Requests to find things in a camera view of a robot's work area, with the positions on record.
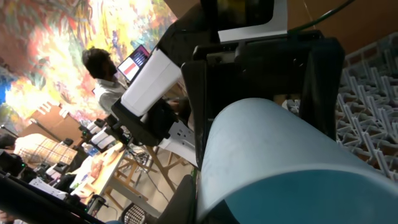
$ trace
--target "table leg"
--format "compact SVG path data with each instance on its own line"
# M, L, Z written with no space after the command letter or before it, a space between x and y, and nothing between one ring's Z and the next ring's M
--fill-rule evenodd
M170 152L169 161L167 162L167 165L170 165L172 163L173 156L174 156L174 153Z
M131 163L128 162L128 163L124 164L123 166L119 166L119 167L118 167L118 170L121 170L121 169L123 169L123 168L125 168L125 167L127 167L127 166L130 166L130 165L131 165Z
M152 168L150 168L150 167L148 167L148 166L145 166L144 164L141 164L141 163L139 163L139 162L137 162L137 161L135 161L135 160L133 160L133 159L124 158L124 160L125 160L125 161L129 161L131 164L137 164L137 165L139 165L141 168L144 168L144 169L147 169L147 170L152 171L152 172L154 172L154 173L157 173L156 170L154 170L154 169L152 169Z
M149 155L152 157L152 159L154 160L155 165L157 166L157 168L159 168L160 172L162 173L164 179L166 180L166 182L169 184L170 188L173 190L173 192L175 192L175 187L173 185L173 182L170 180L169 178L169 169L164 169L162 166L162 163L159 161L159 159L157 158L157 155L154 152L154 148L150 147L150 146L146 146L146 149L149 153Z
M143 198L138 197L135 193L131 192L125 185L121 184L115 177L109 180L109 186L114 190L118 191L121 195L125 196L132 203L135 203L138 207L142 208L145 212L152 215L153 217L159 218L160 212L154 207L149 205Z
M118 201L116 201L115 198L112 197L111 192L105 192L105 195L108 196L108 198L110 199L110 201L112 201L120 210L123 211L123 207L119 204Z
M131 192L135 193L138 196L141 196L145 201L148 201L148 198L145 197L143 194L141 194L138 190L136 190L134 187L131 187L128 183L125 183L125 181L121 180L119 177L113 177L116 179L121 185L125 186L127 189L129 189Z
M179 155L175 155L175 157L177 158L177 159L179 159L179 158L181 158L181 156L179 156ZM186 166L186 165L188 165L189 163L186 163L185 161L184 162L181 162L181 165L183 165L183 166Z
M126 181L125 181L126 184L129 184L129 183L130 183L130 180L131 180L131 178L132 178L132 175L133 175L134 172L136 171L137 166L138 166L137 163L133 163L133 164L132 164L132 167L131 167L131 169L130 169L130 173L129 173L129 175L127 176Z
M126 176L125 174L123 174L122 172L116 171L116 173L117 173L116 177L121 176L121 177L125 178L126 180L128 180L128 179L127 179L127 176Z
M171 168L173 168L173 167L175 167L175 166L177 166L177 165L179 165L179 164L182 164L184 161L185 161L184 158L179 158L179 159L178 159L177 161L175 161L173 164L163 167L163 169L165 169L165 170L167 170L167 172L169 172L169 170L170 170Z

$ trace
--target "white shirt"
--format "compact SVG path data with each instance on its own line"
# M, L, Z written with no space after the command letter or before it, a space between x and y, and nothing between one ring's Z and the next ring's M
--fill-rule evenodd
M102 109L108 114L111 113L112 105L117 102L126 89L119 82L110 82L97 78L94 89L95 98Z

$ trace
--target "painted wall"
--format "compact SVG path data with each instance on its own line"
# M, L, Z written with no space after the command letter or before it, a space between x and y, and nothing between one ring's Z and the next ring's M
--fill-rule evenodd
M104 116L82 50L108 50L118 65L175 20L163 0L0 0L0 124L21 131L52 100L79 121Z

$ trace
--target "chair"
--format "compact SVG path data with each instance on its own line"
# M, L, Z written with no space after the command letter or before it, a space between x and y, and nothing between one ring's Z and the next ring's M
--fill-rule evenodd
M157 220L148 217L146 212L134 203L122 212L120 220L124 224L191 224L194 223L195 199L196 185L192 176L186 175Z

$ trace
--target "plaid shirt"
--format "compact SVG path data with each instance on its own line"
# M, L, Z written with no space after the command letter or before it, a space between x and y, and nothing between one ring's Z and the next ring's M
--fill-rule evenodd
M52 166L58 162L70 165L77 151L41 134L30 134L26 137L17 138L14 154L21 156L24 162L28 164L39 165L46 162Z

